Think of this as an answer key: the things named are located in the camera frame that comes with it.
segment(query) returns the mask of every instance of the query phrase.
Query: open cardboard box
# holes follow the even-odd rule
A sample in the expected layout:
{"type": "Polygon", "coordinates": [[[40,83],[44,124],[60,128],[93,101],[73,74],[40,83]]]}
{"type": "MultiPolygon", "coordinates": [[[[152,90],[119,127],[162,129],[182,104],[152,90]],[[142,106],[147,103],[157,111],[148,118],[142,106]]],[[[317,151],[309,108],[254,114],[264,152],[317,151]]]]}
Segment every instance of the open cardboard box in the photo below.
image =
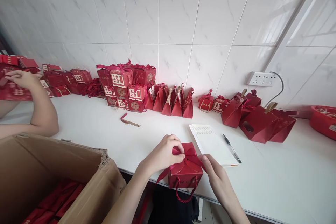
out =
{"type": "Polygon", "coordinates": [[[37,135],[0,140],[0,223],[21,224],[61,178],[87,183],[59,224],[102,223],[126,186],[107,150],[37,135]]]}

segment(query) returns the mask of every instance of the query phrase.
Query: gift box handle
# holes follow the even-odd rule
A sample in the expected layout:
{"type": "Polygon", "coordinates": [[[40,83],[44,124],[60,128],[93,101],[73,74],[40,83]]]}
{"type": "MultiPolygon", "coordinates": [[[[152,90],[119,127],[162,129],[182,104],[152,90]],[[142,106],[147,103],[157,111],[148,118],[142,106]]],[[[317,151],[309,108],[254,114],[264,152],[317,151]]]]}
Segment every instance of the gift box handle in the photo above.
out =
{"type": "Polygon", "coordinates": [[[180,185],[180,183],[181,183],[181,181],[180,181],[180,178],[179,177],[177,177],[177,184],[176,184],[176,197],[177,197],[177,199],[180,201],[180,202],[182,202],[182,203],[188,203],[192,198],[193,198],[193,194],[194,194],[194,191],[196,190],[196,187],[197,187],[197,176],[195,176],[195,187],[194,187],[194,189],[191,191],[191,194],[190,194],[190,198],[189,199],[181,199],[180,197],[179,197],[179,194],[177,193],[177,188],[179,187],[179,185],[180,185]]]}

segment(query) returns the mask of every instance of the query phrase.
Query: red plastic container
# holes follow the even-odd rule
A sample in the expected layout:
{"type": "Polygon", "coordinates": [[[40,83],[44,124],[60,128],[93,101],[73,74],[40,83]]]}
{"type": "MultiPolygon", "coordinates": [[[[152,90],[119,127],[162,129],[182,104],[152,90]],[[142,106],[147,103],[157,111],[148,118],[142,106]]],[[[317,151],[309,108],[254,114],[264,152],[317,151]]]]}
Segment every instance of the red plastic container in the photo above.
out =
{"type": "Polygon", "coordinates": [[[336,108],[312,106],[313,115],[310,126],[318,132],[336,141],[336,108]]]}

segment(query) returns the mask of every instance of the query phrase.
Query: black cable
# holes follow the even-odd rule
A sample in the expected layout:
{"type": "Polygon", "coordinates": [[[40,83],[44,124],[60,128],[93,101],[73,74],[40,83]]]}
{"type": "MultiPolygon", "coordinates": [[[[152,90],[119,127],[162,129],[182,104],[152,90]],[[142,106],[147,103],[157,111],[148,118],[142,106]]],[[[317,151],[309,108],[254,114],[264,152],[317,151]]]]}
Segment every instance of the black cable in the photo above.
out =
{"type": "Polygon", "coordinates": [[[280,93],[278,93],[276,96],[274,96],[266,105],[265,105],[265,107],[267,107],[267,105],[271,102],[271,101],[273,101],[276,97],[278,97],[282,92],[283,92],[283,90],[284,90],[284,81],[282,80],[282,78],[280,77],[280,75],[278,74],[278,73],[276,73],[276,72],[271,72],[271,73],[273,73],[273,74],[276,74],[279,78],[280,78],[280,80],[281,80],[281,85],[282,85],[282,89],[281,89],[281,91],[280,91],[280,93]]]}

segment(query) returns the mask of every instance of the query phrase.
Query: notebook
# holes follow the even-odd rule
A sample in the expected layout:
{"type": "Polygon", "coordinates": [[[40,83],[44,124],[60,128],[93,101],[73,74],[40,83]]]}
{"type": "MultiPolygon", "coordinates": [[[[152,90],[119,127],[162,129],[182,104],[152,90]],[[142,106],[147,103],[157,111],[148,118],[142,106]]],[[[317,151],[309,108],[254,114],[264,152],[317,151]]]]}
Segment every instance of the notebook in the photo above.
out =
{"type": "Polygon", "coordinates": [[[210,154],[223,167],[239,165],[224,137],[218,135],[210,125],[189,124],[189,127],[201,154],[210,154]]]}

